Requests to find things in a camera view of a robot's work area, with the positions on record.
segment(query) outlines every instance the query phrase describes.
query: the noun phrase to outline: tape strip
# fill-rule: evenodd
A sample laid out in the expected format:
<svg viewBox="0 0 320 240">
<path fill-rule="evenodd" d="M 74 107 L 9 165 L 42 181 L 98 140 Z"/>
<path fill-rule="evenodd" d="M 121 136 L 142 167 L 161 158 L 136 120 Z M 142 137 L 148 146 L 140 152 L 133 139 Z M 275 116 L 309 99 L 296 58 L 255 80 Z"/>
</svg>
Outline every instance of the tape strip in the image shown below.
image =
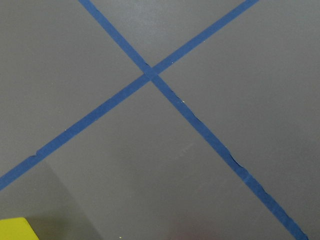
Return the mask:
<svg viewBox="0 0 320 240">
<path fill-rule="evenodd" d="M 9 184 L 11 184 L 14 180 L 18 179 L 28 170 L 33 168 L 35 165 L 37 165 L 48 155 L 60 148 L 62 145 L 64 145 L 66 142 L 72 139 L 75 135 L 80 133 L 93 122 L 95 122 L 103 115 L 105 115 L 107 112 L 109 112 L 111 109 L 116 107 L 123 100 L 135 93 L 138 89 L 143 87 L 148 81 L 149 79 L 145 75 L 140 76 L 135 81 L 133 81 L 128 86 L 119 91 L 117 94 L 115 94 L 113 97 L 105 101 L 103 104 L 91 111 L 88 115 L 80 119 L 78 122 L 76 122 L 67 130 L 65 130 L 63 133 L 61 133 L 56 138 L 54 138 L 49 143 L 40 148 L 34 156 L 28 157 L 27 159 L 19 163 L 17 166 L 15 166 L 13 169 L 8 171 L 5 175 L 1 176 L 0 191 L 7 187 Z"/>
<path fill-rule="evenodd" d="M 254 194 L 263 202 L 263 204 L 278 218 L 286 229 L 297 239 L 307 240 L 308 237 L 301 231 L 299 226 L 286 214 L 283 208 L 265 192 L 263 187 L 256 181 L 252 175 L 242 166 L 240 166 L 231 156 L 229 150 L 219 141 L 219 139 L 192 113 L 181 99 L 170 89 L 170 87 L 158 76 L 158 74 L 171 66 L 178 59 L 190 52 L 193 48 L 224 27 L 246 9 L 257 3 L 258 0 L 247 0 L 237 8 L 229 12 L 226 16 L 207 28 L 205 31 L 187 42 L 184 46 L 169 55 L 163 61 L 158 63 L 154 69 L 151 68 L 136 50 L 123 38 L 123 36 L 114 28 L 114 26 L 96 9 L 89 0 L 79 0 L 87 11 L 96 19 L 103 29 L 113 38 L 113 40 L 124 50 L 132 61 L 144 72 L 144 75 L 129 84 L 123 90 L 118 92 L 112 98 L 104 102 L 95 110 L 90 112 L 80 121 L 72 125 L 66 131 L 47 143 L 36 152 L 36 155 L 30 156 L 0 177 L 0 191 L 19 178 L 29 169 L 34 167 L 45 157 L 60 148 L 63 144 L 87 128 L 97 119 L 102 117 L 112 108 L 128 96 L 152 80 L 153 84 L 162 92 L 162 94 L 176 107 L 183 117 L 202 135 L 202 137 L 211 145 L 213 149 L 222 157 L 222 159 L 236 172 L 236 174 L 245 182 L 245 184 L 254 192 Z"/>
<path fill-rule="evenodd" d="M 105 17 L 96 9 L 96 7 L 89 1 L 80 1 L 83 6 L 92 14 L 94 14 L 94 18 L 103 26 L 103 29 L 107 30 L 108 33 L 111 33 L 113 35 L 114 32 L 117 33 L 117 36 L 113 35 L 113 39 L 118 43 L 122 45 L 122 49 L 128 54 L 128 56 L 131 56 L 131 59 L 134 59 L 134 62 L 141 66 L 141 70 L 143 72 L 148 72 L 149 68 L 147 67 L 147 63 L 143 60 L 142 57 L 139 56 L 139 54 L 133 49 L 130 44 L 118 33 L 118 31 L 109 23 L 109 21 L 106 21 Z M 218 21 L 216 21 L 214 24 L 209 26 L 207 29 L 202 31 L 199 35 L 192 38 L 190 41 L 188 41 L 186 44 L 178 48 L 176 51 L 174 51 L 172 54 L 170 54 L 168 57 L 166 57 L 164 60 L 159 62 L 153 69 L 157 74 L 160 74 L 164 70 L 166 70 L 168 67 L 170 67 L 173 63 L 178 61 L 180 58 L 182 58 L 184 55 L 186 55 L 188 52 L 190 52 L 192 49 L 194 49 L 196 46 L 201 44 L 204 40 L 209 38 L 211 35 L 216 33 L 218 30 L 223 28 L 226 24 L 231 22 L 233 19 L 235 19 L 237 16 L 239 16 L 241 13 L 243 13 L 245 10 L 247 10 L 249 7 L 251 7 L 253 4 L 258 2 L 258 0 L 249 0 L 241 3 L 239 6 L 237 6 L 235 9 L 227 13 L 225 16 L 220 18 Z M 101 106 L 93 110 L 91 113 L 89 113 L 87 116 L 82 118 L 80 121 L 75 123 L 73 126 L 68 128 L 66 131 L 61 133 L 59 136 L 54 138 L 52 141 L 50 141 L 48 144 L 43 146 L 41 149 L 39 149 L 34 156 L 30 156 L 24 161 L 22 161 L 20 164 L 15 166 L 13 169 L 11 169 L 9 172 L 7 172 L 5 175 L 0 177 L 0 191 L 7 187 L 10 183 L 12 183 L 14 180 L 18 179 L 21 175 L 26 173 L 28 170 L 33 168 L 36 164 L 38 164 L 40 161 L 42 161 L 45 157 L 50 155 L 52 152 L 60 148 L 63 144 L 65 144 L 67 141 L 69 141 L 71 138 L 73 138 L 75 135 L 80 133 L 82 130 L 84 130 L 86 127 L 91 125 L 94 121 L 96 121 L 98 118 L 102 117 L 104 114 L 106 114 L 108 111 L 110 111 L 112 108 L 116 107 L 120 102 L 128 98 L 131 94 L 136 92 L 139 88 L 143 87 L 148 81 L 150 81 L 150 78 L 154 77 L 154 73 L 149 74 L 148 77 L 145 77 L 144 75 L 140 76 L 138 79 L 136 79 L 134 82 L 129 84 L 127 87 L 122 89 L 120 92 L 118 92 L 116 95 L 111 97 L 109 100 L 104 102 Z"/>
<path fill-rule="evenodd" d="M 182 116 L 194 127 L 194 129 L 209 143 L 209 145 L 222 157 L 222 159 L 231 167 L 231 169 L 242 179 L 242 181 L 251 189 L 251 191 L 261 200 L 261 202 L 273 213 L 273 215 L 283 224 L 283 226 L 297 239 L 308 240 L 308 237 L 302 232 L 300 227 L 289 217 L 285 210 L 270 196 L 262 185 L 253 178 L 253 176 L 232 157 L 229 150 L 222 142 L 203 124 L 188 106 L 181 101 L 180 98 L 170 89 L 170 87 L 158 76 L 155 69 L 151 68 L 142 56 L 134 50 L 127 40 L 112 26 L 106 17 L 104 17 L 90 2 L 90 0 L 79 0 L 88 12 L 98 21 L 104 30 L 114 39 L 114 41 L 123 49 L 124 52 L 135 62 L 135 64 L 145 73 L 145 75 L 153 82 L 153 84 L 161 91 L 161 93 L 170 101 L 170 103 L 182 114 Z M 228 17 L 222 18 L 217 24 L 220 28 L 228 23 L 228 20 L 243 13 L 248 6 L 257 3 L 257 0 L 247 0 L 241 4 L 238 11 L 231 11 Z M 208 37 L 208 32 L 202 32 L 199 37 L 193 38 L 189 43 L 184 45 L 178 51 L 165 59 L 158 68 L 168 68 L 169 60 L 179 59 L 187 52 L 191 51 L 195 46 L 202 42 L 202 39 Z"/>
<path fill-rule="evenodd" d="M 295 221 L 286 214 L 285 210 L 264 190 L 262 185 L 244 167 L 237 163 L 222 142 L 194 115 L 190 108 L 176 96 L 170 87 L 160 77 L 155 77 L 152 79 L 152 82 L 295 239 L 308 240 L 307 235 L 300 229 Z"/>
</svg>

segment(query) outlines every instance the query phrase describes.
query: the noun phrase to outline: gray surface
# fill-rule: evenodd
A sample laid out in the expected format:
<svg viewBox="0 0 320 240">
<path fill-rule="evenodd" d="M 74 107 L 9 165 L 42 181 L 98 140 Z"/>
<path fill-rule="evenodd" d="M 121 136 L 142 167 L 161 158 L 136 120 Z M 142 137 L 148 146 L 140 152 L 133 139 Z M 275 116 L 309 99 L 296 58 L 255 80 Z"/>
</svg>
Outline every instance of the gray surface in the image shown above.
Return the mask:
<svg viewBox="0 0 320 240">
<path fill-rule="evenodd" d="M 242 0 L 93 0 L 150 66 L 209 27 Z"/>
<path fill-rule="evenodd" d="M 310 239 L 320 236 L 318 1 L 263 1 L 161 76 Z"/>
<path fill-rule="evenodd" d="M 93 2 L 153 66 L 241 1 Z M 310 239 L 319 10 L 260 1 L 161 75 Z M 0 29 L 0 175 L 141 74 L 75 0 L 3 0 Z M 1 191 L 0 206 L 40 239 L 293 239 L 151 84 Z"/>
<path fill-rule="evenodd" d="M 104 239 L 292 239 L 151 83 L 46 162 Z"/>
<path fill-rule="evenodd" d="M 0 175 L 141 75 L 76 0 L 3 0 L 0 31 Z"/>
<path fill-rule="evenodd" d="M 45 162 L 0 196 L 0 219 L 25 217 L 40 240 L 103 239 Z"/>
</svg>

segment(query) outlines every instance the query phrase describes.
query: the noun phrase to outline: blue tape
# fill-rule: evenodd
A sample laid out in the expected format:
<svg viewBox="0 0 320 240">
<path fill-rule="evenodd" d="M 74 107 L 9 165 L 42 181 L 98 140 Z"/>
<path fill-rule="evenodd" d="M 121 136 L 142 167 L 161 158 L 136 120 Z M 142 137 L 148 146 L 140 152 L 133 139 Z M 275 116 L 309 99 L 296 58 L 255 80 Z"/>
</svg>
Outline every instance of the blue tape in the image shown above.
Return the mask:
<svg viewBox="0 0 320 240">
<path fill-rule="evenodd" d="M 264 190 L 262 185 L 244 167 L 237 163 L 222 142 L 194 115 L 190 108 L 176 96 L 170 87 L 160 77 L 153 78 L 152 82 L 194 127 L 194 129 L 221 156 L 229 167 L 242 179 L 261 202 L 273 213 L 282 225 L 295 237 L 295 239 L 308 240 L 307 235 L 300 229 L 294 220 L 286 214 L 285 210 Z"/>
<path fill-rule="evenodd" d="M 81 4 L 93 15 L 93 17 L 100 23 L 100 25 L 105 29 L 109 34 L 111 34 L 112 38 L 121 45 L 121 48 L 127 53 L 128 56 L 131 57 L 131 59 L 137 64 L 140 65 L 140 69 L 148 73 L 150 72 L 150 67 L 147 63 L 143 60 L 141 56 L 135 51 L 135 49 L 120 35 L 120 33 L 110 24 L 108 20 L 96 9 L 96 7 L 90 2 L 90 1 L 80 1 Z M 221 19 L 219 19 L 217 22 L 209 26 L 207 29 L 202 31 L 199 35 L 195 36 L 193 39 L 191 39 L 189 42 L 178 48 L 175 52 L 170 54 L 168 57 L 166 57 L 164 60 L 159 62 L 153 69 L 157 74 L 160 74 L 165 69 L 170 67 L 174 62 L 182 58 L 185 54 L 187 54 L 189 51 L 194 49 L 196 46 L 201 44 L 205 39 L 210 37 L 212 34 L 217 32 L 219 29 L 224 27 L 226 24 L 228 24 L 230 21 L 232 21 L 235 17 L 243 13 L 246 9 L 251 7 L 254 3 L 256 3 L 257 0 L 252 1 L 245 1 L 239 6 L 237 6 L 235 9 L 227 13 L 225 16 L 223 16 Z M 119 93 L 111 97 L 109 100 L 107 100 L 105 103 L 103 103 L 100 107 L 100 110 L 96 108 L 91 113 L 89 113 L 87 116 L 85 116 L 83 119 L 81 119 L 79 122 L 75 123 L 73 126 L 68 128 L 65 132 L 61 133 L 59 136 L 57 136 L 55 139 L 50 141 L 48 144 L 43 146 L 41 149 L 39 149 L 35 156 L 30 156 L 24 161 L 22 161 L 20 164 L 15 166 L 13 169 L 11 169 L 9 172 L 7 172 L 5 175 L 0 177 L 0 191 L 7 187 L 10 183 L 12 183 L 14 180 L 18 179 L 21 175 L 26 173 L 28 170 L 33 168 L 36 164 L 38 164 L 40 161 L 42 161 L 45 157 L 50 155 L 52 152 L 60 148 L 63 144 L 65 144 L 67 141 L 69 141 L 71 138 L 73 138 L 75 135 L 77 135 L 79 132 L 84 130 L 86 127 L 88 127 L 90 124 L 92 124 L 95 120 L 102 117 L 104 114 L 106 114 L 109 110 L 117 106 L 121 101 L 125 100 L 127 97 L 129 97 L 131 94 L 136 92 L 139 88 L 143 87 L 152 77 L 155 76 L 154 72 L 150 72 L 148 74 L 148 77 L 141 76 L 138 79 L 136 79 L 134 82 L 129 84 L 127 87 L 122 89 Z"/>
<path fill-rule="evenodd" d="M 230 166 L 230 168 L 242 179 L 242 181 L 251 189 L 251 191 L 261 200 L 261 202 L 273 213 L 273 215 L 283 224 L 283 226 L 297 239 L 307 240 L 308 237 L 302 232 L 300 227 L 289 217 L 285 210 L 270 196 L 261 184 L 253 178 L 253 176 L 232 157 L 229 150 L 222 142 L 203 124 L 186 104 L 170 89 L 170 87 L 158 76 L 155 69 L 168 68 L 173 60 L 177 60 L 191 51 L 203 39 L 210 34 L 215 33 L 235 17 L 243 13 L 246 9 L 257 3 L 257 0 L 247 0 L 240 5 L 239 8 L 229 12 L 212 28 L 203 31 L 200 35 L 193 38 L 184 46 L 179 48 L 168 58 L 161 61 L 158 67 L 151 68 L 142 56 L 127 42 L 127 40 L 112 26 L 106 17 L 104 17 L 90 0 L 79 0 L 88 12 L 97 20 L 104 30 L 114 39 L 114 41 L 123 49 L 124 52 L 135 62 L 135 64 L 144 72 L 144 74 L 153 82 L 153 84 L 161 91 L 161 93 L 170 101 L 170 103 L 182 114 L 182 116 L 194 127 L 194 129 L 209 143 L 209 145 L 222 157 L 222 159 Z"/>
<path fill-rule="evenodd" d="M 93 122 L 95 122 L 103 115 L 105 115 L 107 112 L 109 112 L 111 109 L 116 107 L 123 100 L 135 93 L 138 89 L 142 88 L 147 82 L 149 82 L 149 79 L 145 75 L 140 76 L 135 81 L 133 81 L 128 86 L 119 91 L 117 94 L 115 94 L 113 97 L 105 101 L 103 104 L 91 111 L 88 115 L 80 119 L 78 122 L 76 122 L 67 130 L 65 130 L 63 133 L 61 133 L 56 138 L 54 138 L 46 145 L 44 145 L 42 148 L 40 148 L 36 152 L 36 155 L 28 157 L 27 159 L 19 163 L 17 166 L 15 166 L 13 169 L 8 171 L 5 175 L 1 176 L 0 191 L 16 179 L 18 179 L 28 170 L 33 168 L 36 164 L 41 162 L 48 155 L 60 148 L 62 145 L 64 145 L 66 142 L 72 139 L 75 135 L 83 131 Z"/>
<path fill-rule="evenodd" d="M 188 41 L 186 44 L 181 46 L 179 49 L 174 51 L 172 54 L 167 56 L 164 60 L 159 62 L 157 65 L 154 66 L 154 70 L 156 73 L 160 74 L 162 71 L 166 70 L 168 67 L 170 67 L 172 64 L 174 64 L 176 61 L 178 61 L 180 58 L 182 58 L 184 55 L 189 53 L 191 50 L 193 50 L 195 47 L 203 43 L 206 39 L 208 39 L 210 36 L 218 32 L 220 29 L 222 29 L 224 26 L 226 26 L 228 23 L 230 23 L 232 20 L 234 20 L 236 17 L 238 17 L 240 14 L 248 10 L 250 7 L 252 7 L 254 4 L 256 4 L 259 0 L 247 0 L 238 5 L 236 8 L 231 10 L 229 13 L 224 15 L 222 18 L 220 18 L 218 21 L 216 21 L 214 24 L 203 30 L 200 34 L 192 38 L 190 41 Z"/>
<path fill-rule="evenodd" d="M 104 102 L 95 110 L 90 112 L 84 118 L 69 127 L 66 131 L 47 143 L 36 152 L 36 155 L 30 156 L 18 164 L 12 170 L 0 177 L 0 191 L 19 178 L 29 169 L 34 167 L 52 152 L 60 148 L 75 135 L 83 131 L 97 119 L 102 117 L 112 108 L 116 107 L 123 100 L 143 87 L 148 81 L 162 92 L 162 94 L 175 106 L 183 117 L 198 131 L 198 133 L 211 145 L 211 147 L 222 157 L 222 159 L 231 167 L 231 169 L 243 180 L 243 182 L 254 192 L 254 194 L 263 202 L 263 204 L 277 217 L 285 228 L 297 239 L 307 240 L 308 237 L 301 231 L 299 226 L 286 214 L 284 209 L 265 192 L 261 184 L 232 157 L 229 150 L 219 141 L 219 139 L 193 114 L 193 112 L 179 99 L 170 87 L 158 76 L 159 73 L 170 67 L 178 59 L 190 52 L 205 39 L 223 28 L 245 10 L 257 3 L 259 0 L 246 0 L 227 15 L 222 17 L 216 23 L 208 27 L 199 35 L 191 39 L 185 45 L 180 47 L 174 53 L 151 68 L 145 60 L 136 52 L 136 50 L 125 40 L 125 38 L 114 28 L 114 26 L 96 9 L 89 0 L 79 0 L 85 9 L 96 19 L 103 29 L 112 37 L 112 39 L 123 49 L 123 51 L 132 59 L 132 61 L 144 72 L 144 75 L 136 79 L 127 87 L 122 89 L 112 98 Z"/>
</svg>

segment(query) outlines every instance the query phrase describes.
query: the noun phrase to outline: yellow paper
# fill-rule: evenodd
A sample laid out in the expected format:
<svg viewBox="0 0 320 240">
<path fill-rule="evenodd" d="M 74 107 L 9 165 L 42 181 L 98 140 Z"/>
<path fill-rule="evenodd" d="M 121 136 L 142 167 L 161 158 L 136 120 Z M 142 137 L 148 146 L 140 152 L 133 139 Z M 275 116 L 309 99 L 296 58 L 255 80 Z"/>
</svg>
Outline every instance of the yellow paper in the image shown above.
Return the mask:
<svg viewBox="0 0 320 240">
<path fill-rule="evenodd" d="M 23 217 L 0 220 L 0 240 L 39 240 Z"/>
</svg>

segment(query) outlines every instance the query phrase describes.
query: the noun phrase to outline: floor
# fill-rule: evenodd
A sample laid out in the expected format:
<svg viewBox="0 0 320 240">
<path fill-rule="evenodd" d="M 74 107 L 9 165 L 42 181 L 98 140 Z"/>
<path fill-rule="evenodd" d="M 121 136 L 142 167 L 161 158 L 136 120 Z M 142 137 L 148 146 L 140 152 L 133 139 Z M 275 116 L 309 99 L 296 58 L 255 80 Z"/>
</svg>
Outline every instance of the floor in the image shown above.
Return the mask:
<svg viewBox="0 0 320 240">
<path fill-rule="evenodd" d="M 317 239 L 319 12 L 2 0 L 0 219 L 40 240 Z"/>
</svg>

